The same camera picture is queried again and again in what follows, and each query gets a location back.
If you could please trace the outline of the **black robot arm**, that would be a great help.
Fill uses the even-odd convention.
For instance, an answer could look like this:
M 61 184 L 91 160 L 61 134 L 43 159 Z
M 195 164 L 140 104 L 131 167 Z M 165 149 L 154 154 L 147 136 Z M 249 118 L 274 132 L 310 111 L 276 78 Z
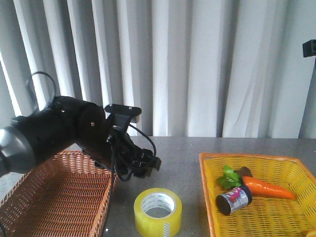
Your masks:
M 55 97 L 42 111 L 18 116 L 0 131 L 0 173 L 27 173 L 77 144 L 96 167 L 119 179 L 144 178 L 159 170 L 156 149 L 136 146 L 127 133 L 141 114 L 138 107 L 106 107 L 68 96 Z
M 303 57 L 316 56 L 316 39 L 311 39 L 302 44 Z

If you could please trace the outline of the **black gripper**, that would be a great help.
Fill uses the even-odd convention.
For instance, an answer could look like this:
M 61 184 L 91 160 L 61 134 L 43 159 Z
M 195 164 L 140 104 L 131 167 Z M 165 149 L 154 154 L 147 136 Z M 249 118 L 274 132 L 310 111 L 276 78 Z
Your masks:
M 110 170 L 118 177 L 150 177 L 152 169 L 160 170 L 161 159 L 151 150 L 136 146 L 127 133 L 111 128 L 106 144 L 101 146 L 105 151 L 95 158 L 95 166 Z

